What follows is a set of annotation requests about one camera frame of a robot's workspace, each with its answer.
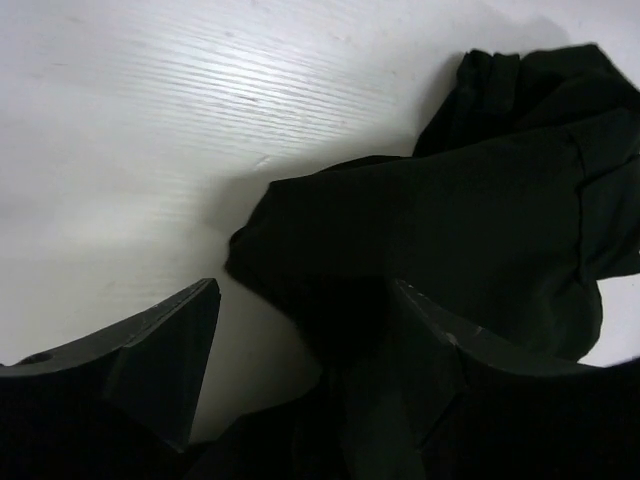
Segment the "black trousers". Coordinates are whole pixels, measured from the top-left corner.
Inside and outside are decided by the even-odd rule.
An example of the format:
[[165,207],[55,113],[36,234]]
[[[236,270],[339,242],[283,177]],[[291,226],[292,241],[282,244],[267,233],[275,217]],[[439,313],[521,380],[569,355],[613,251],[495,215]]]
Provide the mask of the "black trousers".
[[287,316],[322,374],[240,417],[192,479],[354,479],[344,374],[402,281],[527,352],[582,364],[602,280],[639,271],[639,92],[596,45],[468,52],[408,157],[271,183],[227,274]]

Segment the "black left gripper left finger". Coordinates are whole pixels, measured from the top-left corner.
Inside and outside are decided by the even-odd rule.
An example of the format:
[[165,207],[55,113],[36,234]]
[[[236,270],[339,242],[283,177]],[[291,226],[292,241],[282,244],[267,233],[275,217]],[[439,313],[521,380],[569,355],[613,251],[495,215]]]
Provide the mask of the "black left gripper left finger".
[[202,279],[1,368],[4,479],[177,479],[221,294]]

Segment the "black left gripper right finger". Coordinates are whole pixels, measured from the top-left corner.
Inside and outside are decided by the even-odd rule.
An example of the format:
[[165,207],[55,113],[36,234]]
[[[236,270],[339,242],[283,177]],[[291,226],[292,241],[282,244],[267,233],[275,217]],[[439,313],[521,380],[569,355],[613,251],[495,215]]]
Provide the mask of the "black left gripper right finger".
[[533,354],[393,285],[380,343],[344,374],[354,479],[635,479],[639,363]]

